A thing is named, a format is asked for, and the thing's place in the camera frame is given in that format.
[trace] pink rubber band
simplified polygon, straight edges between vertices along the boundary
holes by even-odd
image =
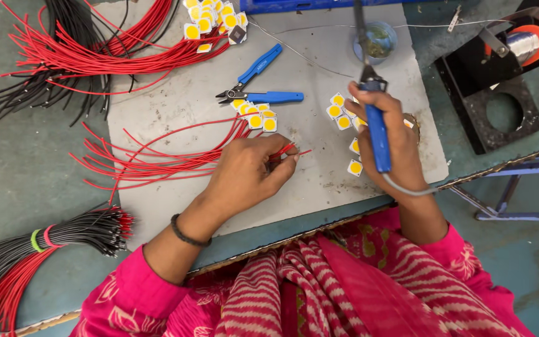
[[[43,233],[43,239],[45,239],[45,242],[47,242],[47,244],[49,245],[49,247],[53,247],[53,248],[62,248],[63,246],[65,245],[56,245],[55,243],[51,242],[51,240],[49,240],[49,230],[51,229],[51,227],[53,227],[55,225],[51,225],[49,227],[47,227],[47,229],[45,230],[45,232]]]

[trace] green rubber band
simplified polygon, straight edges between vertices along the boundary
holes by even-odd
[[[38,252],[44,252],[45,249],[42,249],[39,247],[39,244],[36,242],[36,234],[40,231],[40,229],[35,230],[31,235],[31,245],[32,247],[38,251]]]

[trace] yellow led chip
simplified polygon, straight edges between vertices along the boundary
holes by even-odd
[[[342,107],[344,105],[344,97],[340,93],[337,93],[332,98],[330,98],[330,103]]]
[[[197,22],[197,20],[201,18],[200,6],[194,6],[189,8],[189,16],[191,17],[192,22]]]
[[[263,111],[261,111],[261,114],[264,117],[276,117],[276,116],[278,116],[278,114],[273,112],[272,110],[263,110]]]
[[[197,47],[197,54],[208,53],[211,51],[211,43],[201,44]]]
[[[247,14],[245,14],[245,12],[240,12],[236,14],[236,20],[238,21],[238,25],[241,27],[246,27],[249,24],[249,21],[247,20]]]
[[[209,22],[210,22],[210,27],[213,25],[212,22],[216,21],[216,19],[213,17],[212,12],[201,12],[201,19],[208,19]]]
[[[230,105],[234,108],[234,110],[238,111],[238,108],[245,103],[244,100],[234,100],[230,102]]]
[[[360,176],[361,175],[361,172],[363,171],[363,164],[361,164],[360,162],[354,160],[354,159],[351,159],[350,160],[350,163],[348,164],[348,169],[347,171],[350,173],[350,174],[354,174],[355,176]]]
[[[192,7],[196,7],[198,4],[199,4],[199,1],[197,0],[184,0],[182,2],[182,4],[186,7],[186,8],[192,8]]]
[[[254,107],[254,106],[253,106],[253,107],[250,106],[250,107],[247,109],[247,112],[245,113],[245,115],[248,115],[248,114],[250,114],[250,113],[257,113],[257,112],[259,112],[259,109],[257,109],[257,108]]]
[[[228,1],[224,2],[224,8],[221,9],[222,16],[227,15],[227,14],[234,14],[234,7]]]
[[[222,10],[223,8],[224,8],[224,4],[221,3],[220,0],[215,1],[215,2],[213,3],[213,9],[215,9],[216,12],[221,12],[221,10]]]
[[[353,118],[353,126],[355,127],[355,130],[357,130],[357,132],[359,132],[359,127],[361,125],[367,125],[367,123],[365,123],[363,119],[361,118],[358,118],[358,117]]]
[[[334,120],[342,114],[342,109],[337,105],[331,105],[326,109],[326,112],[328,113],[328,116]]]
[[[253,115],[249,117],[250,129],[261,129],[263,127],[263,118],[259,115]]]
[[[236,15],[234,15],[234,13],[222,15],[221,18],[224,21],[224,25],[226,25],[226,28],[228,28],[228,30],[236,27]]]
[[[251,107],[251,105],[245,102],[245,103],[241,104],[241,105],[238,107],[238,112],[239,112],[241,115],[246,115],[246,114],[247,114],[247,110],[249,109],[249,107]]]
[[[201,32],[199,31],[199,25],[192,23],[184,24],[184,38],[187,40],[198,40],[201,38]]]
[[[353,142],[350,143],[350,146],[348,147],[349,150],[355,152],[356,154],[360,154],[359,151],[359,141],[356,138],[353,138]]]
[[[346,108],[342,108],[344,110],[344,113],[348,115],[348,117],[351,117],[351,119],[355,118],[357,115],[352,112],[352,111],[349,111],[347,110]]]
[[[278,119],[273,118],[264,118],[264,132],[272,133],[278,130]]]
[[[211,32],[211,20],[209,18],[207,18],[207,17],[203,18],[202,17],[202,18],[198,19],[197,20],[197,25],[199,25],[199,30],[200,30],[201,34]]]
[[[350,119],[347,116],[341,116],[336,118],[336,124],[338,125],[338,128],[340,131],[346,130],[349,127],[353,126],[350,122]]]

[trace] metal stand base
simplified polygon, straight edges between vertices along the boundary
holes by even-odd
[[[496,208],[491,208],[483,201],[476,198],[471,193],[467,192],[460,186],[453,186],[450,188],[451,191],[460,195],[463,199],[468,201],[470,204],[478,208],[479,211],[475,214],[477,220],[499,220],[499,221],[509,221],[509,220],[524,220],[524,221],[539,221],[539,212],[534,213],[507,213],[508,203],[513,196],[513,192],[521,179],[521,176],[524,174],[535,174],[539,173],[539,158],[535,161],[531,161],[525,164],[516,165],[513,167],[506,168],[496,173],[487,175],[489,176],[511,176],[507,186],[504,189],[503,195],[498,201]]]

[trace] gray work surface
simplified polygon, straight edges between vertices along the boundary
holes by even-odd
[[[153,0],[138,3],[145,7],[151,4]],[[112,22],[121,22],[125,6],[119,2],[101,4],[97,10]],[[183,32],[183,23],[190,20],[185,8],[179,8],[176,19],[168,38],[162,38],[158,44],[170,46]],[[366,7],[365,19],[368,22],[383,20],[393,27],[406,24],[401,4]],[[255,20],[270,32],[311,27],[317,22],[325,25],[355,24],[351,8],[335,8],[331,12],[314,10],[294,16],[289,13],[264,14],[255,16]],[[428,183],[438,182],[448,176],[448,166],[411,47],[408,27],[395,30],[398,47],[376,67],[376,71],[389,81],[388,91],[400,98],[403,109],[415,116],[421,126],[419,150],[424,176]],[[316,34],[311,35],[310,31],[316,31]],[[312,66],[283,46],[284,51],[244,88],[246,92],[303,92],[303,102],[271,104],[271,108],[278,114],[278,132],[296,142],[300,150],[313,151],[301,157],[294,176],[276,196],[230,219],[216,232],[216,236],[384,194],[366,174],[356,177],[347,172],[350,160],[358,160],[359,157],[348,149],[357,133],[352,127],[340,131],[325,112],[330,106],[330,98],[337,92],[349,96],[348,82],[360,76],[362,63],[352,48],[354,28],[323,27],[278,36],[318,64],[354,77]],[[230,46],[221,55],[197,66],[176,69],[151,88],[114,96],[109,113],[111,142],[124,149],[138,150],[140,146],[128,137],[124,129],[144,144],[174,129],[234,117],[235,110],[228,104],[219,105],[215,95],[232,88],[238,82],[236,78],[275,43],[258,27],[249,24],[246,42]],[[139,86],[150,83],[155,77],[159,75],[147,76],[145,81],[141,79]],[[116,81],[112,91],[125,91],[129,86],[130,78],[123,76]],[[184,130],[154,143],[152,149],[175,155],[204,152],[219,144],[231,125],[231,122],[225,122]],[[114,149],[113,152],[118,158],[128,159],[123,150]],[[152,160],[151,157],[138,158]],[[137,219],[128,248],[138,248],[168,226],[172,215],[184,210],[205,189],[209,178],[161,181],[120,190],[122,207]],[[122,182],[119,187],[140,183]]]
[[[17,12],[28,12],[32,17],[42,5],[39,1],[9,0],[7,3]],[[498,19],[514,12],[519,3],[517,0],[462,1],[461,18],[466,22]],[[458,4],[459,1],[449,1],[405,4],[403,7],[409,24],[448,25]],[[13,23],[16,23],[15,19],[0,4],[0,73],[15,70],[13,62],[19,59],[16,45],[7,37],[7,34],[14,32]],[[448,180],[465,177],[539,150],[539,132],[482,156],[475,155],[467,141],[432,63],[437,57],[457,49],[474,37],[479,29],[478,25],[456,27],[453,34],[447,34],[445,28],[410,28],[430,108],[445,156],[451,160]],[[280,57],[289,52],[285,50]],[[524,78],[539,108],[539,69],[525,74]],[[0,88],[11,83],[14,83],[13,79],[0,79]],[[59,222],[109,197],[107,191],[91,188],[82,179],[101,184],[109,183],[109,180],[87,171],[67,156],[68,152],[86,154],[81,145],[86,132],[80,127],[67,127],[79,103],[77,101],[65,112],[61,111],[61,106],[49,110],[21,111],[0,122],[0,240]],[[88,123],[98,134],[107,136],[107,123],[100,116],[91,115]],[[209,265],[326,222],[376,208],[390,200],[387,196],[380,196],[218,237],[201,254],[195,267]],[[32,324],[78,309],[86,295],[119,261],[100,256],[94,249],[85,247],[66,247],[56,252],[43,264],[29,285],[21,303],[18,325]]]

